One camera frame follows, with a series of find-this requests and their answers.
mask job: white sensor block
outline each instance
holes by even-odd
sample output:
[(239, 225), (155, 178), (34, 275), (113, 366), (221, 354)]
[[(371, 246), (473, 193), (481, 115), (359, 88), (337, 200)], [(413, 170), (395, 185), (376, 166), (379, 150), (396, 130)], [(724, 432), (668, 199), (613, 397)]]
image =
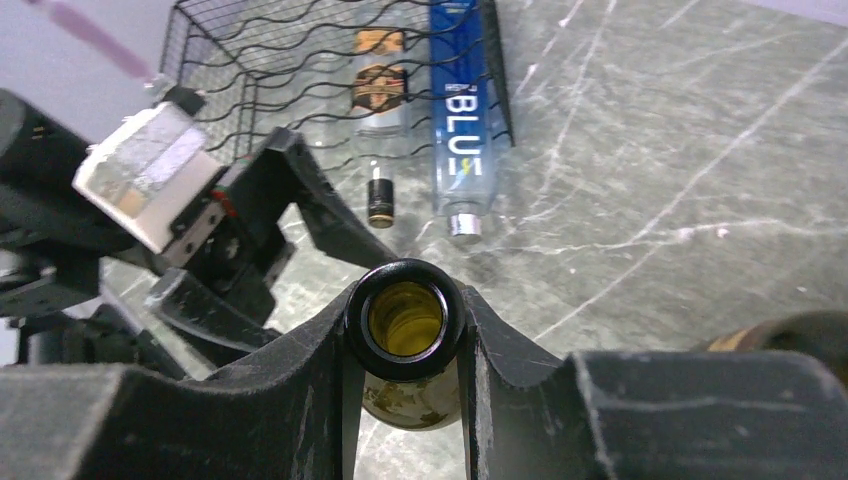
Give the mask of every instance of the white sensor block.
[(142, 110), (94, 146), (74, 188), (162, 253), (173, 240), (171, 223), (222, 168), (203, 150), (206, 138), (172, 103)]

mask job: black wire basket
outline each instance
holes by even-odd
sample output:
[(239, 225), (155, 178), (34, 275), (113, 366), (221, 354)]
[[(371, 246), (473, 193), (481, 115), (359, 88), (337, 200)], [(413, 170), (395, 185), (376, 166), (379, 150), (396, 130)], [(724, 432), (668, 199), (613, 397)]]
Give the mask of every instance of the black wire basket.
[[(430, 102), (447, 98), (430, 90), (430, 70), (445, 61), (429, 58), (428, 42), (444, 32), (430, 30), (429, 7), (449, 1), (181, 0), (171, 12), (160, 70), (183, 86), (205, 92), (207, 105), (196, 119), (211, 137), (208, 151), (222, 163), (250, 154), (278, 126), (304, 131), (316, 124), (352, 134), (345, 124), (362, 117), (348, 109), (354, 85), (347, 72), (353, 57), (367, 53), (352, 53), (353, 35), (379, 22), (390, 8), (400, 10), (406, 20), (396, 30), (404, 32), (407, 45), (404, 58), (396, 63), (407, 73), (410, 156), (416, 156), (432, 145)], [(486, 82), (492, 92), (493, 137), (505, 136), (514, 144), (496, 6), (494, 0), (471, 3), (451, 28), (480, 16), (482, 38), (472, 46), (482, 45), (486, 69), (473, 83)], [(376, 12), (373, 17), (363, 19), (365, 7)], [(457, 56), (470, 51), (469, 46)], [(321, 55), (342, 61), (329, 80), (325, 76), (316, 81), (311, 73)], [(349, 140), (345, 133), (321, 145), (324, 152), (317, 157), (322, 166), (348, 163)]]

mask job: gray floor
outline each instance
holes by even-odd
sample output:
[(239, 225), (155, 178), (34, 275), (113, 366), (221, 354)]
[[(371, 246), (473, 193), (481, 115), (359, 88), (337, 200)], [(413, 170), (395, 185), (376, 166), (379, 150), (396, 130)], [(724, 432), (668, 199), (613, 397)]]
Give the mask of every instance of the gray floor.
[[(730, 0), (499, 7), (519, 146), (486, 240), (447, 241), (426, 157), (383, 240), (559, 356), (684, 349), (848, 307), (848, 31)], [(357, 166), (330, 178), (362, 212)], [(316, 253), (296, 215), (282, 225), (300, 248), (274, 289), (287, 331), (363, 271)], [(112, 272), (132, 302), (149, 288)], [(458, 425), (411, 434), (366, 415), (359, 452), (359, 479), (464, 478)]]

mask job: brown label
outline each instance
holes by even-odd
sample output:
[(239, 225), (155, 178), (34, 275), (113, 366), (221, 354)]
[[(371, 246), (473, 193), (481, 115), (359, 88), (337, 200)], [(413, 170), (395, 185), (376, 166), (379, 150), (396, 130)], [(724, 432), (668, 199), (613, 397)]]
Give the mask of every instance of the brown label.
[(369, 52), (374, 55), (399, 53), (403, 51), (403, 43), (403, 32), (392, 32), (382, 28), (360, 30), (356, 32), (356, 47), (353, 53)]
[(403, 67), (372, 65), (356, 74), (353, 107), (377, 114), (385, 113), (401, 106), (404, 93), (406, 71)]

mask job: black mount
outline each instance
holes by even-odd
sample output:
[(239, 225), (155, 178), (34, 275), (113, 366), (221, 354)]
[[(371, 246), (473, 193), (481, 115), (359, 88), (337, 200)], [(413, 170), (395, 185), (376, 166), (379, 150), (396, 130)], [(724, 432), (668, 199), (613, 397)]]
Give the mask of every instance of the black mount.
[[(203, 382), (131, 366), (0, 371), (0, 398), (9, 399), (0, 427), (19, 432), (0, 440), (0, 466), (9, 466), (0, 468), (12, 469), (2, 473), (353, 478), (365, 372), (343, 332), (350, 291)], [(473, 288), (462, 295), (469, 479), (836, 480), (848, 471), (848, 398), (809, 357), (585, 352), (559, 360)], [(47, 448), (65, 455), (32, 455)]]

